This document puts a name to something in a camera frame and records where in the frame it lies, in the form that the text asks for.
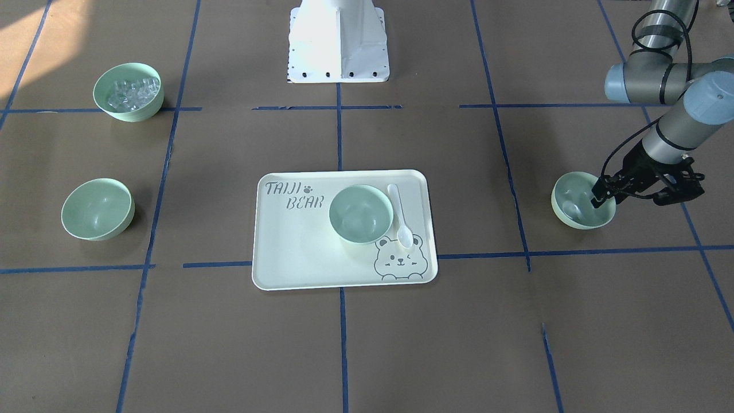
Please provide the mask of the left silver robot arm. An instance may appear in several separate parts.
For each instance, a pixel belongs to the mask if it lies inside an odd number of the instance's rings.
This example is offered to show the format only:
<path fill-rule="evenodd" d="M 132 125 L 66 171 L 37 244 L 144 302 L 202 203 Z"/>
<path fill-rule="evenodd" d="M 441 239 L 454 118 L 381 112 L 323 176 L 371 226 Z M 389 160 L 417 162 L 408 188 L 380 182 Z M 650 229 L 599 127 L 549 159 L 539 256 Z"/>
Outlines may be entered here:
<path fill-rule="evenodd" d="M 699 2 L 653 1 L 635 22 L 627 61 L 612 66 L 605 93 L 611 101 L 669 105 L 643 127 L 639 142 L 613 175 L 601 172 L 591 204 L 613 199 L 651 199 L 658 206 L 701 196 L 705 176 L 692 169 L 690 154 L 732 121 L 732 56 L 696 64 L 690 47 Z"/>

